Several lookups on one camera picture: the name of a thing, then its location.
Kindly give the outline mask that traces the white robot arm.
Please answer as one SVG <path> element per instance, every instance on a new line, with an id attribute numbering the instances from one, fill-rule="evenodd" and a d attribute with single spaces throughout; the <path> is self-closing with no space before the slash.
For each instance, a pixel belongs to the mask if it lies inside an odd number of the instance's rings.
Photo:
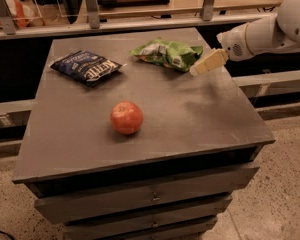
<path id="1" fill-rule="evenodd" d="M 222 32 L 217 40 L 221 47 L 213 48 L 191 66 L 192 76 L 220 68 L 228 60 L 300 52 L 300 0 L 284 0 L 276 13 Z"/>

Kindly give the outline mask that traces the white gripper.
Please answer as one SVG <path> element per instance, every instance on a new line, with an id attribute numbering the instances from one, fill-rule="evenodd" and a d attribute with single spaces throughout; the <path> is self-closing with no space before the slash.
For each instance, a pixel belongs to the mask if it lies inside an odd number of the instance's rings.
<path id="1" fill-rule="evenodd" d="M 233 29 L 219 33 L 217 40 L 223 49 L 212 49 L 203 58 L 190 67 L 189 73 L 198 76 L 202 73 L 224 66 L 228 59 L 243 61 L 253 57 L 246 41 L 248 24 L 242 24 Z"/>

